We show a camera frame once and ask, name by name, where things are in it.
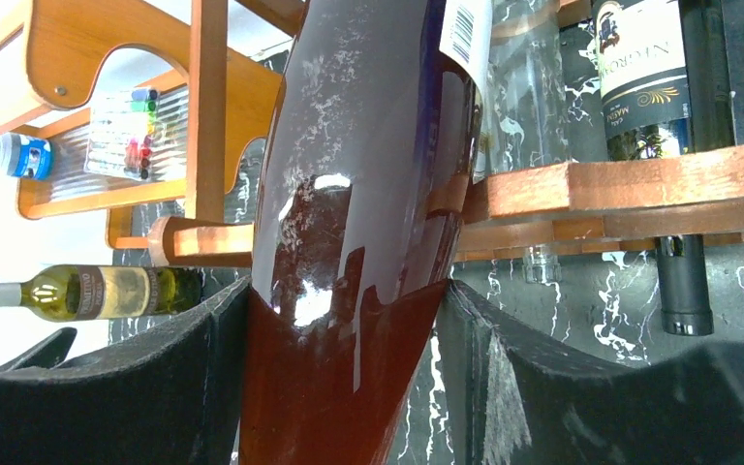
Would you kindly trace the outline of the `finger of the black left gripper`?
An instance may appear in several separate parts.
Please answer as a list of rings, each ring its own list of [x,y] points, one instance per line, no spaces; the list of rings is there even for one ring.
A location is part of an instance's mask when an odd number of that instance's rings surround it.
[[[77,337],[74,327],[62,327],[37,344],[0,365],[0,372],[29,367],[53,368],[63,362]]]

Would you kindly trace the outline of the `orange wooden shelf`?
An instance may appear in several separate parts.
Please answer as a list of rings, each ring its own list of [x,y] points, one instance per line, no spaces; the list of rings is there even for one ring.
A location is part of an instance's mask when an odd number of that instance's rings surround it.
[[[19,178],[23,218],[104,210],[114,249],[248,253],[252,230],[227,223],[224,202],[281,78],[223,48],[222,11],[200,1],[183,22],[144,1],[18,1],[2,16],[0,141],[55,148],[47,180]]]

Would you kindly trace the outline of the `dark red bottle gold cap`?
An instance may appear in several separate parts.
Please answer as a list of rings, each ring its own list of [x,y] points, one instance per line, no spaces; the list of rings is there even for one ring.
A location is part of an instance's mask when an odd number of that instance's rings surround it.
[[[383,464],[445,293],[488,1],[311,1],[267,138],[243,464]]]

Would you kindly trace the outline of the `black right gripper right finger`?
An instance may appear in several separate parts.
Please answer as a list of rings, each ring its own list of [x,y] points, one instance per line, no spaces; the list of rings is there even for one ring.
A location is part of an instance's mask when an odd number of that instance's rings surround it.
[[[452,281],[439,348],[459,464],[744,464],[744,344],[630,368]]]

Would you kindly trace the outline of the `clear bottle open neck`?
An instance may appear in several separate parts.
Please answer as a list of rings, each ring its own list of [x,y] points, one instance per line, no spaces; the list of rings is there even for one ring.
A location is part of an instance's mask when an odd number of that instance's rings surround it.
[[[494,1],[478,179],[570,159],[557,1]]]

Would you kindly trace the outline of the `green wine bottle white neck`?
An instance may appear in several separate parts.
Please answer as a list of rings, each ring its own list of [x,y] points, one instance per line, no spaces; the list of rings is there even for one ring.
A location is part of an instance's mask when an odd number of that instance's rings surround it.
[[[0,307],[54,323],[169,316],[201,303],[203,284],[192,268],[57,264],[25,282],[0,282]]]

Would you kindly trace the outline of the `pack of coloured markers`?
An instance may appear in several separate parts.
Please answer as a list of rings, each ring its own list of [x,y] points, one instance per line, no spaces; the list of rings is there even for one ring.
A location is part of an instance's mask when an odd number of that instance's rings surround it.
[[[150,183],[185,174],[188,91],[153,86],[102,92],[92,100],[83,168]]]

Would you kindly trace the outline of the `brown wooden wine rack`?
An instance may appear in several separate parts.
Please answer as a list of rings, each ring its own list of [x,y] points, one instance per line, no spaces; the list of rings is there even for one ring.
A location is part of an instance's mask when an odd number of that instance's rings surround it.
[[[744,144],[681,158],[563,163],[469,179],[470,76],[439,49],[448,1],[373,1],[360,57],[306,92],[296,55],[272,109],[248,253],[156,264],[443,276],[458,250],[744,233]]]

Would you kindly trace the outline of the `blue lidded round jar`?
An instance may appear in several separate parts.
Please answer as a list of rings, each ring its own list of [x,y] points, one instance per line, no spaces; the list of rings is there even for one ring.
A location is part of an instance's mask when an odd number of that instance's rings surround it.
[[[53,162],[54,149],[47,139],[18,133],[0,135],[0,171],[6,175],[44,181]]]

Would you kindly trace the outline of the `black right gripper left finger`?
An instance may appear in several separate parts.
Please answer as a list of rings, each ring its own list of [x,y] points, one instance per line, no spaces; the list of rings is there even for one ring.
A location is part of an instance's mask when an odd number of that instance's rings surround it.
[[[0,372],[0,464],[227,464],[249,282],[53,368]]]

